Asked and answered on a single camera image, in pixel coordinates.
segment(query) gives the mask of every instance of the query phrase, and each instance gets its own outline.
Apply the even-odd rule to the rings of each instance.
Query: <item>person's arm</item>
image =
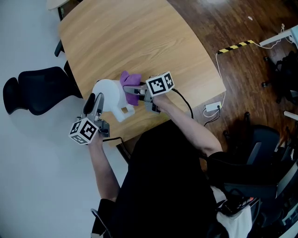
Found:
[[[187,116],[165,94],[155,96],[153,102],[159,110],[169,115],[187,140],[203,154],[210,156],[223,151],[218,139],[207,128]]]
[[[116,201],[120,186],[103,151],[102,137],[97,133],[88,145],[101,198]]]

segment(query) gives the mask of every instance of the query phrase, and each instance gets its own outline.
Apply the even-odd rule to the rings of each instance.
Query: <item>purple cloth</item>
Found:
[[[120,83],[123,86],[126,85],[140,85],[142,75],[140,74],[132,74],[129,75],[127,71],[123,71],[120,77]],[[138,106],[139,105],[139,96],[138,95],[133,95],[130,93],[125,93],[126,100],[129,104],[133,106]]]

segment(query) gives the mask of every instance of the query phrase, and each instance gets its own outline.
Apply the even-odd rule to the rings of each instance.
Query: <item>yellow and black tape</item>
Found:
[[[245,45],[248,45],[248,44],[253,44],[253,43],[254,43],[254,42],[253,42],[252,40],[248,40],[248,41],[240,42],[240,43],[237,44],[237,45],[233,45],[233,46],[230,46],[230,47],[228,47],[228,48],[219,50],[219,51],[217,52],[217,54],[226,53],[226,52],[228,52],[228,51],[237,49],[237,48],[239,48],[239,47],[242,47],[242,46],[245,46]]]

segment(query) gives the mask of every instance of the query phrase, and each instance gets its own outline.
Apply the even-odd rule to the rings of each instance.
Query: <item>black shirt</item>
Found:
[[[198,151],[168,121],[141,136],[117,201],[102,199],[99,215],[115,238],[208,237],[215,207]],[[93,232],[103,231],[97,219]]]

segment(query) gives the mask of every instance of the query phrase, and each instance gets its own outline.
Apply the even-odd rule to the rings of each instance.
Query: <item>person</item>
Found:
[[[97,136],[89,151],[101,197],[94,232],[104,237],[213,237],[216,201],[199,157],[222,152],[218,139],[165,95],[170,117],[138,140],[122,187]]]

